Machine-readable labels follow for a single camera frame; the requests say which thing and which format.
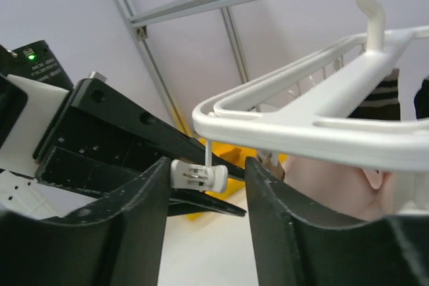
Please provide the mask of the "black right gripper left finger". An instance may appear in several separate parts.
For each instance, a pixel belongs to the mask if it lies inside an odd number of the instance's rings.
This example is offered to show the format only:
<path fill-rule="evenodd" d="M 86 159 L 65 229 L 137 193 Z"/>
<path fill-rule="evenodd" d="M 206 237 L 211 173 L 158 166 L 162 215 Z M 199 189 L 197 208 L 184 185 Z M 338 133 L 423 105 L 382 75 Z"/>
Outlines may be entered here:
<path fill-rule="evenodd" d="M 156 285 L 170 160 L 63 218 L 1 212 L 2 285 Z"/>

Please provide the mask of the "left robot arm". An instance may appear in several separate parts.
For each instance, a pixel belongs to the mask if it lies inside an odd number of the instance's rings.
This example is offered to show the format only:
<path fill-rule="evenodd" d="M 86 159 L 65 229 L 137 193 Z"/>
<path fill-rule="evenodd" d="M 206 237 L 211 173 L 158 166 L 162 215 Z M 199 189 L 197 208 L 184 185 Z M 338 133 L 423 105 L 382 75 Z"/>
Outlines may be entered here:
<path fill-rule="evenodd" d="M 1 170 L 99 198 L 160 158 L 202 165 L 204 145 L 104 80 L 73 84 L 47 43 L 1 50 Z"/>

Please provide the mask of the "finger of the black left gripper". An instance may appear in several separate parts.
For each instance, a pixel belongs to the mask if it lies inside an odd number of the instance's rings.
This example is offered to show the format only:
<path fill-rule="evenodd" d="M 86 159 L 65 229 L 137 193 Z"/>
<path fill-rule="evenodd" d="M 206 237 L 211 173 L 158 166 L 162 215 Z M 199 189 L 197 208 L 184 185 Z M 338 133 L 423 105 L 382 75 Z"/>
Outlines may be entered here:
<path fill-rule="evenodd" d="M 172 189 L 168 216 L 180 216 L 201 212 L 216 212 L 231 216 L 244 217 L 246 210 L 204 192 L 187 189 Z"/>

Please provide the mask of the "white plastic clip hanger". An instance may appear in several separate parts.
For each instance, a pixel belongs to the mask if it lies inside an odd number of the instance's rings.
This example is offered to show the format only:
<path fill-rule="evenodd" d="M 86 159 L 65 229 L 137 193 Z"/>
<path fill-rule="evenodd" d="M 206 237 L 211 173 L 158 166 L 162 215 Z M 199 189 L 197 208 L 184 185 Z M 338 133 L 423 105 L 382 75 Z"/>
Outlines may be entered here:
<path fill-rule="evenodd" d="M 363 121 L 350 113 L 393 70 L 412 40 L 428 37 L 428 28 L 386 30 L 380 3 L 355 1 L 368 18 L 367 33 L 350 35 L 205 100 L 193 110 L 194 128 L 210 142 L 411 173 L 414 197 L 421 204 L 428 187 L 428 121 Z M 366 46 L 363 54 L 285 107 L 272 113 L 252 111 L 359 44 Z"/>

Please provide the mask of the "pink sheer sock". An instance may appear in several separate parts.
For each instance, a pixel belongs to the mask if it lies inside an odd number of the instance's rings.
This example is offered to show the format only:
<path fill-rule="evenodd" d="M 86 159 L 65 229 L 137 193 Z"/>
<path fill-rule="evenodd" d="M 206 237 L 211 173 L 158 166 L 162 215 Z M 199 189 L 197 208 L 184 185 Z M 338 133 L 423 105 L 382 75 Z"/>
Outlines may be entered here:
<path fill-rule="evenodd" d="M 410 180 L 397 173 L 290 156 L 284 181 L 310 199 L 336 212 L 365 221 L 388 214 L 427 215 L 418 208 Z"/>

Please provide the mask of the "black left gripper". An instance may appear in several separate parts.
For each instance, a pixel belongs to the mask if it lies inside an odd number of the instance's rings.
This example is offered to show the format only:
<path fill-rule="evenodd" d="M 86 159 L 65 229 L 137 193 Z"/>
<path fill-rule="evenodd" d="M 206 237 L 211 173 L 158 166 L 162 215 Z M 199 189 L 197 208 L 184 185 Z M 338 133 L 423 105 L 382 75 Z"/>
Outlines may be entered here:
<path fill-rule="evenodd" d="M 204 147 L 106 83 L 81 80 L 66 97 L 34 153 L 36 179 L 102 196 L 160 158 L 204 162 Z"/>

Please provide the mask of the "brown white striped sock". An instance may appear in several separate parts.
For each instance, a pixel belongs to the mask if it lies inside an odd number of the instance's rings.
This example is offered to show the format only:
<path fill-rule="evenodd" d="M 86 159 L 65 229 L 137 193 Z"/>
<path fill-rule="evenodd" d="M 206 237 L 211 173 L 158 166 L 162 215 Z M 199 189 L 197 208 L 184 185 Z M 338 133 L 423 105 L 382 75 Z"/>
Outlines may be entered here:
<path fill-rule="evenodd" d="M 284 181 L 285 171 L 284 171 L 284 168 L 283 168 L 281 162 L 279 161 L 279 155 L 278 154 L 268 152 L 268 151 L 258 150 L 257 151 L 257 159 L 277 179 Z"/>

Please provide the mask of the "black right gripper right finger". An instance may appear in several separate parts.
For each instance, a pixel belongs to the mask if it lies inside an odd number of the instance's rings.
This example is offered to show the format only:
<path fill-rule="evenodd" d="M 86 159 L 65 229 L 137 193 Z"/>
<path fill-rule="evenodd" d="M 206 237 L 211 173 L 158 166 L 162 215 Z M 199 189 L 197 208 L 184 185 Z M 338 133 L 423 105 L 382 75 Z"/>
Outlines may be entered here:
<path fill-rule="evenodd" d="M 260 285 L 427 285 L 428 217 L 364 222 L 315 202 L 258 160 L 245 187 Z"/>

